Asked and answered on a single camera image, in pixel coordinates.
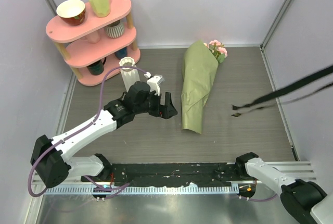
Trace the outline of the black ribbon gold lettering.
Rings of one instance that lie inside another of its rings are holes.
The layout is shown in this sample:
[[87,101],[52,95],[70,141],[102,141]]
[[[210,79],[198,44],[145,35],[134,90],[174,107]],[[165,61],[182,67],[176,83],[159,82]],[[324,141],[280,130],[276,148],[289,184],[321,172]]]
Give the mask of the black ribbon gold lettering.
[[241,115],[250,113],[255,110],[264,110],[267,108],[274,107],[275,106],[274,104],[270,104],[270,105],[265,105],[265,106],[260,106],[260,107],[254,108],[254,106],[269,102],[274,99],[278,99],[282,96],[295,92],[296,90],[299,90],[299,89],[309,85],[310,83],[313,83],[313,82],[315,82],[321,78],[324,78],[328,75],[331,75],[331,74],[332,74],[332,65],[328,66],[322,70],[319,70],[313,74],[310,74],[306,77],[303,77],[302,79],[297,80],[296,82],[291,83],[288,86],[285,86],[281,89],[278,89],[276,91],[263,95],[263,96],[255,99],[253,102],[251,102],[249,104],[244,104],[242,106],[232,105],[232,110],[235,111],[235,113],[232,114],[232,116],[239,117]]

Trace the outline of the pink flower stems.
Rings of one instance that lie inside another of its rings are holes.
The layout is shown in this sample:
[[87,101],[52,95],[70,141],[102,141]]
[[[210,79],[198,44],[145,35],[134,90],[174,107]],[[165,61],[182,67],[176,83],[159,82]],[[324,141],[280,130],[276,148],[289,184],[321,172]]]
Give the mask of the pink flower stems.
[[204,43],[204,45],[209,49],[219,63],[222,63],[228,56],[227,49],[224,47],[224,44],[218,40],[212,40],[209,43]]

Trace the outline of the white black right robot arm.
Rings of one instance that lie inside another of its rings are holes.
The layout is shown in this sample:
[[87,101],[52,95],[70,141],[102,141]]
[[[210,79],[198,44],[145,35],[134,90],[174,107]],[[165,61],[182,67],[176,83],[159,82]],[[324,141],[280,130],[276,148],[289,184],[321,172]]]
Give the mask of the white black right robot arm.
[[268,186],[298,223],[332,223],[332,195],[315,182],[287,176],[253,152],[236,158],[235,174],[239,179],[253,177]]

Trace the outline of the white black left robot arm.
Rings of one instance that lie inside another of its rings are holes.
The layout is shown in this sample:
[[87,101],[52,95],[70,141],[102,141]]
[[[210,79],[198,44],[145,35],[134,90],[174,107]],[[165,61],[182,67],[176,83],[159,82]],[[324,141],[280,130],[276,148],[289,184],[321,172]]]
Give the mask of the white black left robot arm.
[[75,154],[97,138],[133,121],[136,115],[148,113],[163,119],[177,115],[170,92],[165,93],[164,104],[160,102],[161,96],[148,83],[136,82],[81,125],[50,139],[45,135],[39,137],[31,165],[48,189],[73,177],[84,181],[110,180],[112,166],[105,156],[76,157]]

